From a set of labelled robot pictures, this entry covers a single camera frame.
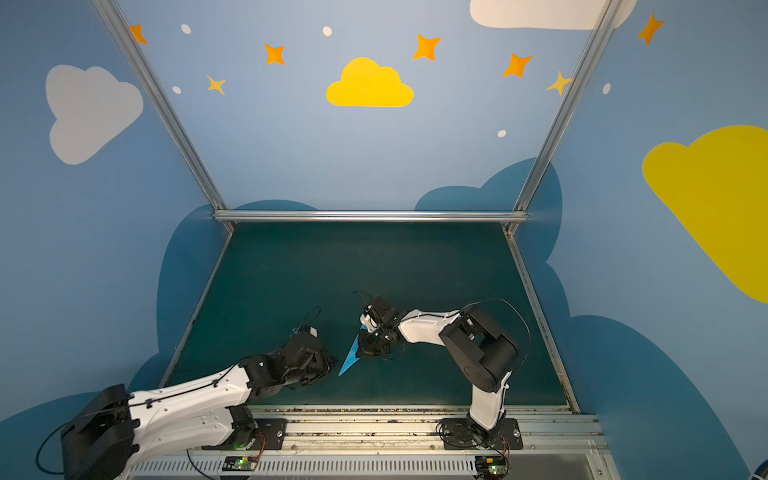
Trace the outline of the blue square paper sheet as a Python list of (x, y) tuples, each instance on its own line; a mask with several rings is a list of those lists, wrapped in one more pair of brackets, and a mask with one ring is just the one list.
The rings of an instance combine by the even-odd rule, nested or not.
[(360, 340), (360, 335), (361, 335), (362, 333), (367, 333), (367, 332), (368, 332), (368, 328), (367, 328), (366, 326), (362, 326), (362, 327), (361, 327), (361, 328), (358, 330), (358, 332), (357, 332), (357, 334), (356, 334), (356, 336), (355, 336), (355, 338), (354, 338), (354, 340), (353, 340), (353, 343), (352, 343), (352, 345), (351, 345), (351, 347), (350, 347), (350, 349), (349, 349), (349, 351), (348, 351), (348, 353), (347, 353), (347, 355), (346, 355), (346, 357), (345, 357), (345, 360), (344, 360), (344, 362), (342, 363), (342, 366), (341, 366), (341, 368), (340, 368), (340, 370), (339, 370), (339, 372), (338, 372), (338, 376), (339, 376), (339, 377), (341, 377), (341, 376), (342, 376), (344, 373), (346, 373), (346, 372), (347, 372), (347, 371), (348, 371), (348, 370), (349, 370), (349, 369), (350, 369), (350, 368), (351, 368), (351, 367), (352, 367), (352, 366), (353, 366), (355, 363), (357, 363), (357, 362), (359, 361), (359, 357), (358, 357), (358, 351), (359, 351), (359, 340)]

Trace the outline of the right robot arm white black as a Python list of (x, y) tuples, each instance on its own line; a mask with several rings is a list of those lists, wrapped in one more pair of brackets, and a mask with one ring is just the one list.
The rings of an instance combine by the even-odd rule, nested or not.
[(363, 358), (388, 357), (398, 345), (443, 347), (472, 385), (467, 426), (477, 436), (496, 433), (506, 416), (509, 379), (527, 356), (482, 301), (448, 312), (400, 311), (377, 296), (365, 306), (360, 324), (341, 373)]

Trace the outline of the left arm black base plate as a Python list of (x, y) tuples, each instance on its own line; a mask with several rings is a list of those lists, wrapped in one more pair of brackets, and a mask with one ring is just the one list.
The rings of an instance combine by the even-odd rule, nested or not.
[(285, 418), (257, 418), (233, 424), (233, 432), (220, 444), (205, 450), (281, 450), (285, 438)]

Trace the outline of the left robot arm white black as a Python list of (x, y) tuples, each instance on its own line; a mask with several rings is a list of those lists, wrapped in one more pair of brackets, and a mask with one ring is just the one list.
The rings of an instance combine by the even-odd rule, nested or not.
[(183, 450), (261, 450), (268, 436), (249, 404), (308, 387), (335, 363), (317, 330), (302, 327), (281, 348), (206, 377), (133, 393), (109, 387), (62, 427), (63, 475), (123, 479), (138, 463)]

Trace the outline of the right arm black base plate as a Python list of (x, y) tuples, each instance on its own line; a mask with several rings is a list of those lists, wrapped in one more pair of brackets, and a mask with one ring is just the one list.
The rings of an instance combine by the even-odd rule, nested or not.
[(444, 418), (436, 433), (446, 450), (497, 449), (522, 450), (522, 432), (514, 418), (502, 418), (491, 430), (485, 430), (470, 418)]

